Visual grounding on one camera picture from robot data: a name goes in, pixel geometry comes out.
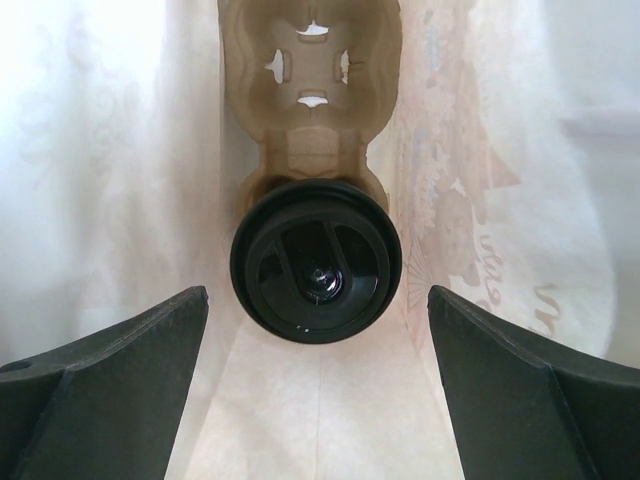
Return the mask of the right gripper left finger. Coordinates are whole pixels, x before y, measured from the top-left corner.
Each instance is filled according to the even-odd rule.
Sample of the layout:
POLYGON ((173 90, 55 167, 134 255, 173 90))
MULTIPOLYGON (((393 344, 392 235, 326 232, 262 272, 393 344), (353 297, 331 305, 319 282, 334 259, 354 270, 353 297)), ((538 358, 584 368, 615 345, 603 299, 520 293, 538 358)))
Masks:
POLYGON ((1 368, 4 479, 164 478, 208 316, 204 287, 1 368))

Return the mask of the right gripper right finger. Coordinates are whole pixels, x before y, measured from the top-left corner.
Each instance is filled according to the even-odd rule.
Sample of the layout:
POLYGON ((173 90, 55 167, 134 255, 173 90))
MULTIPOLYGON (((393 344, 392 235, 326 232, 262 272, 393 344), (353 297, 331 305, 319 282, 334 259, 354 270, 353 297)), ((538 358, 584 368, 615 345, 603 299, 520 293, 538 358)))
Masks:
POLYGON ((468 479, 636 479, 639 372, 428 295, 430 331, 468 479))

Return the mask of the paper takeout bag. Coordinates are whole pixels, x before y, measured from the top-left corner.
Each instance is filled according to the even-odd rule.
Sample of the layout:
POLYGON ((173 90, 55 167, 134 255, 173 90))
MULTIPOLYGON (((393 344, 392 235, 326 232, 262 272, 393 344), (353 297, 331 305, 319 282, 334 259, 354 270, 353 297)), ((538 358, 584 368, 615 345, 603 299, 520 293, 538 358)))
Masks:
POLYGON ((280 340, 228 273, 258 149, 225 96, 222 1, 1 5, 1 359, 193 285, 209 318, 170 479, 460 479, 429 329, 439 284, 639 363, 639 5, 404 1, 368 161, 403 247, 385 315, 280 340))

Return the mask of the black coffee lid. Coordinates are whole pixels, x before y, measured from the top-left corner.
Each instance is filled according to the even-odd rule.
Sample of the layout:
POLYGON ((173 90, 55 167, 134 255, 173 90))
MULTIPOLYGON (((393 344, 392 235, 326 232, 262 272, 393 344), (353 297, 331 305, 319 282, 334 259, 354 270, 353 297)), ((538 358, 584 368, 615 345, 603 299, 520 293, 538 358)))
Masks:
POLYGON ((384 209, 339 180, 287 182, 262 197, 236 230, 229 271, 247 314, 301 344, 353 337, 387 310, 402 249, 384 209))

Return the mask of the single cardboard cup carrier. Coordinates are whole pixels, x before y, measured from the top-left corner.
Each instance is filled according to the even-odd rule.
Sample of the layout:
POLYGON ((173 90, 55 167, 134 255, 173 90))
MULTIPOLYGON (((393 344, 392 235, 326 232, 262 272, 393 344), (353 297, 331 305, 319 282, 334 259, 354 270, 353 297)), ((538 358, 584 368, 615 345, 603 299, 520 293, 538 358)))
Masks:
POLYGON ((367 150, 397 102, 399 3, 229 1, 221 11, 227 98, 259 151, 237 217, 283 184, 316 178, 387 209, 367 150))

